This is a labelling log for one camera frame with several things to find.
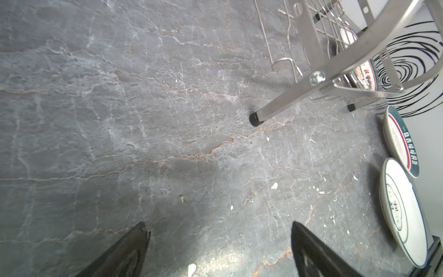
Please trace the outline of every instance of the plate in dish rack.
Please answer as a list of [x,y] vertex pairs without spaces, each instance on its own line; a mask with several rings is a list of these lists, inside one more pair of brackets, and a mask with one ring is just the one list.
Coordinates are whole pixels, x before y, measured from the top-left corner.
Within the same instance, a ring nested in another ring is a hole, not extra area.
[[383,215],[398,245],[411,263],[425,267],[428,246],[423,215],[413,184],[394,158],[383,164],[379,195]]
[[394,106],[386,108],[383,133],[391,155],[411,177],[417,178],[420,173],[417,152],[406,124]]
[[[348,47],[346,43],[353,44],[358,38],[348,25],[344,25],[344,28],[340,28],[340,37],[345,43],[345,48]],[[380,81],[370,60],[362,63],[359,67],[355,68],[353,72],[354,74],[351,76],[350,81],[352,81],[357,87],[361,87],[365,90],[378,90],[381,88],[379,85]]]

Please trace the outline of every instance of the gray marble countertop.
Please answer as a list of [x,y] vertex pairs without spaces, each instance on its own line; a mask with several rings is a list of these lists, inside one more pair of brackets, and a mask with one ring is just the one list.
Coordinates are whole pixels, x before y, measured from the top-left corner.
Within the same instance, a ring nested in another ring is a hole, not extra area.
[[[260,4],[283,56],[283,3]],[[0,10],[3,276],[73,276],[139,221],[142,276],[297,276],[294,220],[365,276],[411,269],[379,206],[376,111],[305,99],[250,125],[291,85],[252,0]]]

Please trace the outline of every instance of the bolt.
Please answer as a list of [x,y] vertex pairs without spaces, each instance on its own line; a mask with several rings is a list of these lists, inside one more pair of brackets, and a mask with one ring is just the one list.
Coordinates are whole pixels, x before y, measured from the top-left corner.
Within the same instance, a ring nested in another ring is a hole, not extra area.
[[309,83],[311,86],[318,86],[325,80],[325,74],[321,71],[314,71],[309,76]]

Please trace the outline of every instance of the wire rack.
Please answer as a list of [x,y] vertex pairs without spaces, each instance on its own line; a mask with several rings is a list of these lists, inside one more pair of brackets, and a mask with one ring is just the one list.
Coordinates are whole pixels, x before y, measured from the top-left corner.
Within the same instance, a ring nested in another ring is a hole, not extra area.
[[[276,12],[288,20],[286,44],[289,57],[274,59],[259,4],[254,0],[271,69],[274,70],[275,65],[281,62],[290,63],[295,84],[265,107],[251,114],[249,119],[252,125],[263,123],[305,97],[311,100],[350,99],[354,102],[348,106],[352,111],[382,98],[401,94],[413,83],[424,82],[437,75],[443,68],[440,59],[434,68],[423,74],[424,76],[416,78],[413,82],[409,81],[409,84],[402,84],[389,52],[384,47],[393,34],[408,22],[423,0],[390,0],[377,20],[372,15],[367,0],[357,0],[368,25],[368,30],[360,38],[344,19],[345,11],[339,0],[327,1],[282,0],[284,9],[277,8]],[[443,9],[438,0],[426,0],[426,4],[438,29],[442,31]],[[304,55],[312,69],[309,75],[303,75],[292,53],[292,28],[297,29],[296,39],[301,41]],[[376,54],[381,57],[391,82],[389,90],[382,90],[378,85],[370,60]]]

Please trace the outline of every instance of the white speck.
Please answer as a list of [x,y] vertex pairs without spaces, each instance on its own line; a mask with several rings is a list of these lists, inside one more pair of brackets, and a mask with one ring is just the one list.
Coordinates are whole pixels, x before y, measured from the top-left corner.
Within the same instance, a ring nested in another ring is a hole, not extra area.
[[188,277],[192,277],[192,275],[194,274],[196,269],[197,269],[197,265],[196,264],[188,265]]

